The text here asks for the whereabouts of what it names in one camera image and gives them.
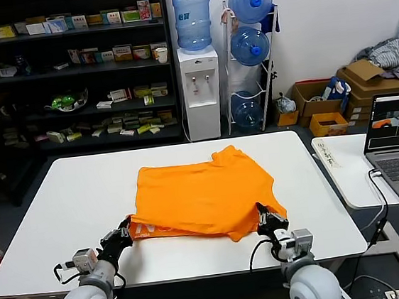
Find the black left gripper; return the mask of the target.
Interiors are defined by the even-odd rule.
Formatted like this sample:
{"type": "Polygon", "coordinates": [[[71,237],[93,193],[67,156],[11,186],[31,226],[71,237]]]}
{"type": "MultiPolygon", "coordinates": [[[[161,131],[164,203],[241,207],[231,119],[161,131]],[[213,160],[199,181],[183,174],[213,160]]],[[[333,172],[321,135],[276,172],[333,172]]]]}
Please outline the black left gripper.
{"type": "Polygon", "coordinates": [[[110,231],[103,239],[101,259],[110,261],[118,261],[121,253],[125,248],[133,246],[134,237],[131,231],[131,217],[126,217],[119,224],[118,229],[110,231]]]}

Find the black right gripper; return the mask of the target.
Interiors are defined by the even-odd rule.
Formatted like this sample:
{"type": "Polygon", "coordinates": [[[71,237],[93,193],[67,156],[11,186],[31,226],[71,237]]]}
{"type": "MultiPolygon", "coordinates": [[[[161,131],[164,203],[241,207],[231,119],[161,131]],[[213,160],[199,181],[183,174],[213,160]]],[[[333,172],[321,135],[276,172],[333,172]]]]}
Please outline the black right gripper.
{"type": "Polygon", "coordinates": [[[288,230],[288,220],[279,214],[270,212],[266,206],[259,202],[256,203],[256,207],[259,212],[258,234],[267,236],[271,241],[278,241],[278,237],[275,233],[278,230],[288,230]]]}

